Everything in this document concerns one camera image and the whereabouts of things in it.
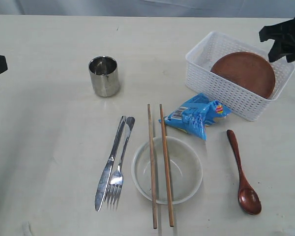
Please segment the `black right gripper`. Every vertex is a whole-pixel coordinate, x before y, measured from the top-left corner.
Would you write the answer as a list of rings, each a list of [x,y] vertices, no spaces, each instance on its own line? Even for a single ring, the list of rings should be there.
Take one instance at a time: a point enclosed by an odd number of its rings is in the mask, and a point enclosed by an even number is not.
[[[282,57],[286,57],[288,63],[295,61],[295,17],[293,20],[264,26],[259,31],[259,39],[261,42],[275,40],[268,53],[269,62],[275,62]]]

